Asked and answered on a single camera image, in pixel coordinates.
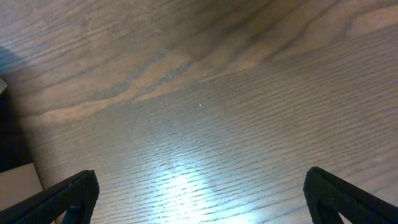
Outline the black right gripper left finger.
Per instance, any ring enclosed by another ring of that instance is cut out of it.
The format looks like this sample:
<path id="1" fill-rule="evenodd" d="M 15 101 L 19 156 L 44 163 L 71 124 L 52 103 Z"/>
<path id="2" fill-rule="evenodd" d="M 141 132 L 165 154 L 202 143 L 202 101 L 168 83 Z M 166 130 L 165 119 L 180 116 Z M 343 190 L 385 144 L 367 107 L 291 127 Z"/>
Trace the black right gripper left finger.
<path id="1" fill-rule="evenodd" d="M 1 211 L 1 223 L 89 223 L 100 193 L 93 170 L 83 170 Z"/>

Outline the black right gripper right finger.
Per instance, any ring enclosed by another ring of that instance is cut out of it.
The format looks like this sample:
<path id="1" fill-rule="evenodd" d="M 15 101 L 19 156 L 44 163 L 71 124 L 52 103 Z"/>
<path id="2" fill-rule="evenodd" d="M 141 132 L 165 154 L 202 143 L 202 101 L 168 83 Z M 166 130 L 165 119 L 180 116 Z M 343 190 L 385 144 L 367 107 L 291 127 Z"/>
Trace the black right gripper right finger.
<path id="1" fill-rule="evenodd" d="M 397 224 L 397 207 L 319 168 L 308 170 L 303 186 L 312 222 Z"/>

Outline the brown cardboard box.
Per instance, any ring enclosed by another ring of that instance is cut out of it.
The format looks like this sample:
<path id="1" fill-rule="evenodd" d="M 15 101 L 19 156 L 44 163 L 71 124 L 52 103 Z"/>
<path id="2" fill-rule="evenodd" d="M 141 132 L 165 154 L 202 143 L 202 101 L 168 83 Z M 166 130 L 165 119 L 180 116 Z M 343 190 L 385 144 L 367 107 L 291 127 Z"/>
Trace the brown cardboard box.
<path id="1" fill-rule="evenodd" d="M 42 191 L 8 85 L 1 80 L 1 210 Z"/>

